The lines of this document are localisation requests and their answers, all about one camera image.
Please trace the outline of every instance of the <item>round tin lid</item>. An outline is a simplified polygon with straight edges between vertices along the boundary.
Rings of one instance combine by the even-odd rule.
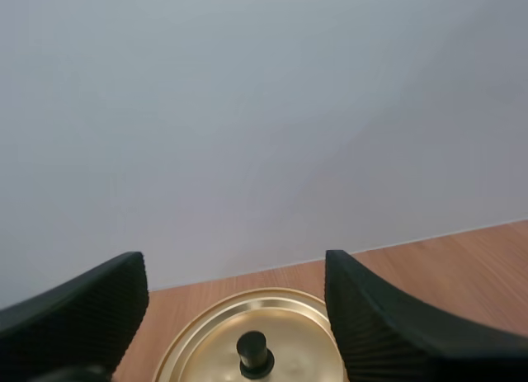
[[[261,332],[265,339],[255,332]],[[262,344],[269,350],[267,357],[266,351],[262,355]],[[246,367],[252,367],[253,363],[257,367],[255,373]],[[281,288],[251,290],[229,297],[181,331],[153,379],[154,382],[249,380],[347,380],[322,300],[302,291]]]

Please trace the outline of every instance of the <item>wooden surface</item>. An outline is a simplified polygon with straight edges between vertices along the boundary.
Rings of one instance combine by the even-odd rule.
[[[528,221],[357,253],[354,257],[429,304],[528,336]],[[115,378],[118,382],[150,381],[178,332],[199,312],[228,295],[283,286],[322,298],[323,279],[321,261],[154,291]]]

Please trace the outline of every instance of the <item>white wall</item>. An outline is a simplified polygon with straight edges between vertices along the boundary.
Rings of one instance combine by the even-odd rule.
[[[526,217],[526,1],[0,0],[0,306]]]

